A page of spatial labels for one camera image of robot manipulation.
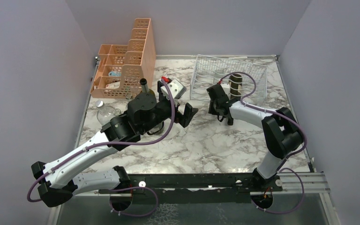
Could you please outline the green wine bottle white label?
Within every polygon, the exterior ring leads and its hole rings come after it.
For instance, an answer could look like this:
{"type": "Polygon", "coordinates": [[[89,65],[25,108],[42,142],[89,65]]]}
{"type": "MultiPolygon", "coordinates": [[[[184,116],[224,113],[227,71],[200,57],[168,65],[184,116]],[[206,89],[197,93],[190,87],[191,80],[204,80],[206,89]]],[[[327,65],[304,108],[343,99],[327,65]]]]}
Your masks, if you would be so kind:
{"type": "Polygon", "coordinates": [[[229,78],[230,84],[230,91],[229,91],[229,98],[240,100],[241,92],[240,89],[242,88],[242,75],[241,74],[233,74],[229,78]]]}

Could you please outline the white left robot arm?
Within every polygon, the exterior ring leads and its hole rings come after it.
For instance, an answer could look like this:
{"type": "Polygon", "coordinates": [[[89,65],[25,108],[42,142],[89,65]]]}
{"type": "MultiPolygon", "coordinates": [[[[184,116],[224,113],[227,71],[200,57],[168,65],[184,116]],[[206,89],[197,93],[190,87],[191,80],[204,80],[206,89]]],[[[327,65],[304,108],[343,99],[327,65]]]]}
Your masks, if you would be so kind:
{"type": "Polygon", "coordinates": [[[186,87],[178,80],[161,78],[156,95],[145,91],[136,95],[127,103],[124,113],[111,118],[84,144],[52,162],[35,162],[31,167],[35,178],[31,188],[37,189],[39,201],[56,207],[92,190],[124,192],[130,179],[123,167],[91,174],[84,170],[128,146],[141,146],[141,136],[165,120],[187,127],[197,109],[186,104],[184,112],[179,112],[178,101],[185,91],[186,87]]]}

